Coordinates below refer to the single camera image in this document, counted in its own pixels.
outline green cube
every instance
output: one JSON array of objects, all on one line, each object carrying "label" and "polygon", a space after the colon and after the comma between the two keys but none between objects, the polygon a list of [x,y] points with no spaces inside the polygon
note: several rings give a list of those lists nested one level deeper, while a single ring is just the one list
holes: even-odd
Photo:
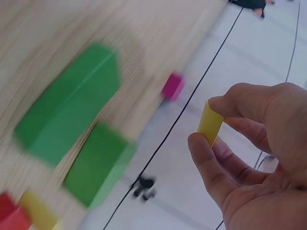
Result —
[{"label": "green cube", "polygon": [[116,53],[94,43],[32,105],[15,136],[27,152],[55,166],[119,87]]},{"label": "green cube", "polygon": [[100,206],[133,157],[135,147],[105,124],[97,124],[63,183],[84,206]]}]

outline white floor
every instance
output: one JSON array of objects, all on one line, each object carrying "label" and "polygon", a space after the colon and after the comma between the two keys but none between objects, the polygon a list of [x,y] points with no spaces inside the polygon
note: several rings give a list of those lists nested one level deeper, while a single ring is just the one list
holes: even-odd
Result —
[{"label": "white floor", "polygon": [[[206,100],[224,94],[237,82],[275,85],[293,82],[307,89],[307,1],[301,2],[294,49],[299,1],[277,0],[266,7],[262,20],[243,10],[231,34],[209,68],[186,110],[144,175],[156,178],[157,195],[144,203],[128,194],[106,230],[215,230],[223,220],[217,205],[204,189],[187,147],[197,129]],[[199,80],[230,31],[241,8],[228,5],[215,27],[184,71],[186,86],[174,103],[163,103],[139,139],[138,151],[125,175],[104,204],[90,213],[85,230],[102,230],[116,206],[136,180],[170,130]],[[255,166],[260,151],[243,136],[223,125],[220,136],[249,165]],[[265,154],[261,155],[258,165]]]}]

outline yellow block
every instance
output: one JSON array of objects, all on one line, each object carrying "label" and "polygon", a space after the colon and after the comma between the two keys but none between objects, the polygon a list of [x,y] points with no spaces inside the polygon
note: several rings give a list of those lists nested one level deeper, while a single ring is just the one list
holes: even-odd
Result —
[{"label": "yellow block", "polygon": [[29,190],[20,198],[18,204],[29,215],[37,230],[60,230],[60,223],[53,213]]},{"label": "yellow block", "polygon": [[212,147],[217,134],[221,128],[224,117],[213,111],[206,102],[205,108],[202,112],[201,122],[198,126],[198,132],[202,133]]}]

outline pink cube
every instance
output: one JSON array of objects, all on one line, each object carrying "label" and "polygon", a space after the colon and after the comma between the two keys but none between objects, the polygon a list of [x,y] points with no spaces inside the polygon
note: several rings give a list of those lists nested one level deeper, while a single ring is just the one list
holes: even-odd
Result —
[{"label": "pink cube", "polygon": [[180,74],[172,73],[164,88],[162,89],[162,95],[171,101],[175,101],[181,90],[183,89],[184,81]]}]

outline wooden table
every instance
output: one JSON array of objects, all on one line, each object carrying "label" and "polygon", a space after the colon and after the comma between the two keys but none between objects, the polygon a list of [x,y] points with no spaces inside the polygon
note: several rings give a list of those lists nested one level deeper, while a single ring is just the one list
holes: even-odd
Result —
[{"label": "wooden table", "polygon": [[61,183],[93,126],[55,169],[23,154],[13,129],[69,62],[102,41],[120,53],[123,85],[96,121],[137,139],[162,100],[168,76],[184,68],[225,5],[226,0],[0,0],[0,190],[17,200],[32,188],[63,218],[65,229],[76,229],[86,210]]}]

